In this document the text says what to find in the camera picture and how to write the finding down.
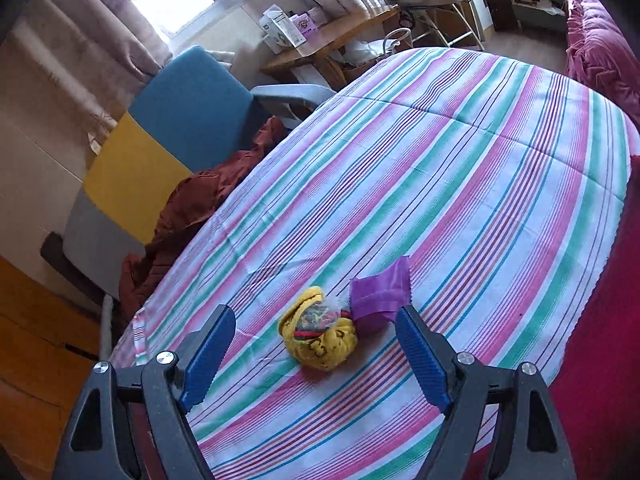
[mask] white box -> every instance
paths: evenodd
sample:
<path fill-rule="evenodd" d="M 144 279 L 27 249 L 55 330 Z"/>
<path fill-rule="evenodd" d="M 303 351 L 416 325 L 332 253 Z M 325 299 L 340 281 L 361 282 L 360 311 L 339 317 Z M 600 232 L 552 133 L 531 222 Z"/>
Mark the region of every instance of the white box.
<path fill-rule="evenodd" d="M 299 46 L 305 43 L 305 37 L 300 34 L 289 17 L 278 6 L 271 6 L 264 11 L 260 18 L 260 26 L 280 46 Z"/>
<path fill-rule="evenodd" d="M 262 38 L 262 40 L 271 49 L 271 51 L 274 54 L 279 54 L 281 52 L 284 52 L 285 47 L 283 47 L 280 44 L 276 43 L 276 40 L 274 40 L 268 34 L 264 38 Z"/>

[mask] yellow cushion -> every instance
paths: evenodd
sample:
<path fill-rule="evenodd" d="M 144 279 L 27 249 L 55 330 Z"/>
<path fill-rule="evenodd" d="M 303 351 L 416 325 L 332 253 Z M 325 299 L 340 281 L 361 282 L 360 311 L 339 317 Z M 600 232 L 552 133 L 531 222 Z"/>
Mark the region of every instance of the yellow cushion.
<path fill-rule="evenodd" d="M 169 195 L 191 174 L 127 112 L 82 185 L 98 209 L 146 244 Z"/>

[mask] chair armrest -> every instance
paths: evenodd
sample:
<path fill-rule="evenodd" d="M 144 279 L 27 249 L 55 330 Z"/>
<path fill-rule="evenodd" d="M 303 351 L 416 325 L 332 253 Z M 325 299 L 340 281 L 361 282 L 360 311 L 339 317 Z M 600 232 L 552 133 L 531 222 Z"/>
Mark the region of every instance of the chair armrest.
<path fill-rule="evenodd" d="M 286 105 L 302 105 L 316 109 L 335 95 L 335 91 L 320 85 L 263 85 L 251 93 L 261 102 L 277 102 Z"/>

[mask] metal screw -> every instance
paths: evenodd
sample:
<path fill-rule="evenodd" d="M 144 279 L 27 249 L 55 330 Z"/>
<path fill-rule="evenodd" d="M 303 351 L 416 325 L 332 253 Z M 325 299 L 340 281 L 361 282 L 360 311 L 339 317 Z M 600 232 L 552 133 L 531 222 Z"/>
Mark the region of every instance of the metal screw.
<path fill-rule="evenodd" d="M 475 360 L 476 358 L 473 357 L 473 354 L 470 354 L 469 352 L 460 352 L 458 354 L 458 362 L 462 363 L 463 365 L 473 364 Z"/>
<path fill-rule="evenodd" d="M 103 374 L 109 369 L 109 363 L 107 361 L 100 361 L 94 365 L 94 372 L 97 374 Z"/>
<path fill-rule="evenodd" d="M 527 375 L 535 375 L 536 372 L 538 371 L 538 369 L 536 368 L 535 364 L 528 363 L 528 362 L 527 363 L 522 363 L 522 366 L 520 368 Z"/>
<path fill-rule="evenodd" d="M 156 356 L 156 361 L 158 361 L 161 365 L 167 365 L 171 361 L 174 360 L 174 353 L 165 350 L 164 352 L 160 352 Z"/>

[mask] yellow cloth bundle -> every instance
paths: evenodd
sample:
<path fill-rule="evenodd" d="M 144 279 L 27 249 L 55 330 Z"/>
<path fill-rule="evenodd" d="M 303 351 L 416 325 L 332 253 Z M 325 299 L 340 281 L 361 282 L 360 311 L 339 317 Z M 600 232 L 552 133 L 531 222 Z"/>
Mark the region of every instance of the yellow cloth bundle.
<path fill-rule="evenodd" d="M 299 295 L 280 319 L 278 332 L 300 363 L 324 371 L 337 367 L 358 343 L 350 312 L 325 298 L 319 286 Z"/>

